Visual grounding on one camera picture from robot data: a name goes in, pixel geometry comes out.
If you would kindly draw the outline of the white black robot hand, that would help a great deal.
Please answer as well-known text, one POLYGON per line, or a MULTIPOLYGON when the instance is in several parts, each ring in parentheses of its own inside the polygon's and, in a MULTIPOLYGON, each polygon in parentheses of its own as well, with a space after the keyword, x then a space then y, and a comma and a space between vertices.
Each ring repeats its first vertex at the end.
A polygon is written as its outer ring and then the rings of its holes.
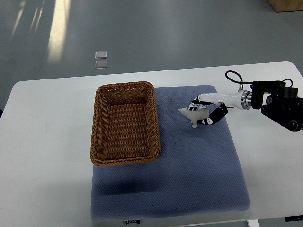
POLYGON ((246 90, 241 90, 233 95, 203 93, 192 100, 187 109, 195 111, 207 108, 210 114, 209 117, 204 120, 198 120, 198 124, 213 125, 225 117, 229 108, 249 110, 251 108, 251 98, 251 92, 246 90))

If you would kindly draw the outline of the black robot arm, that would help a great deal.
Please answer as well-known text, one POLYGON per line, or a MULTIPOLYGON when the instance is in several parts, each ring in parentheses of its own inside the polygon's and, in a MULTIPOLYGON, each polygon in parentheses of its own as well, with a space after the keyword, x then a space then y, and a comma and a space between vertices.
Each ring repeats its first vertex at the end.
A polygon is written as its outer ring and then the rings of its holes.
POLYGON ((251 107, 261 110, 267 118, 292 132, 303 129, 303 99, 298 89, 282 81, 254 81, 251 88, 251 107))

